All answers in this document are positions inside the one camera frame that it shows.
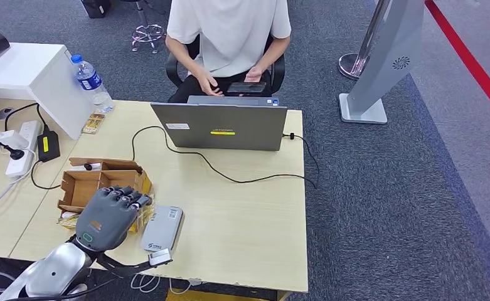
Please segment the person's left hand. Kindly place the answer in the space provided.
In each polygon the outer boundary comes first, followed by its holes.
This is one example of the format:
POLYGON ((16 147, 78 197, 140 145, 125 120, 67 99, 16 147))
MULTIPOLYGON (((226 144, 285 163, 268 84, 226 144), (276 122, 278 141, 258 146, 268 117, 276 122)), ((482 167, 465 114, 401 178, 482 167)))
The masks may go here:
POLYGON ((252 67, 245 76, 244 82, 260 82, 264 70, 259 66, 252 67))

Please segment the person's right hand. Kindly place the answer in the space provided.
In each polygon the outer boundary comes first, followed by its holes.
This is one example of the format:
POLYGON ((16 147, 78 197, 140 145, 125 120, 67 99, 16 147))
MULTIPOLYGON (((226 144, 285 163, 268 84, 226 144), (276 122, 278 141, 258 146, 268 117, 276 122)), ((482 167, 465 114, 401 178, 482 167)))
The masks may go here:
POLYGON ((197 79, 201 90, 210 96, 221 95, 221 90, 218 88, 217 81, 210 75, 209 72, 205 70, 197 70, 193 73, 194 77, 197 79))

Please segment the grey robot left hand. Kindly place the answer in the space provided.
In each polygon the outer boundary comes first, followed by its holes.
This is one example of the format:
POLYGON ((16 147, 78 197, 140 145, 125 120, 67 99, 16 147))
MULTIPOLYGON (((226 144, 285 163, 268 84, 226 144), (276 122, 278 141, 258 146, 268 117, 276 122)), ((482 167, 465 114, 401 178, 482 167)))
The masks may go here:
POLYGON ((98 189, 77 218, 76 242, 82 248, 104 252, 117 248, 152 198, 131 186, 98 189))

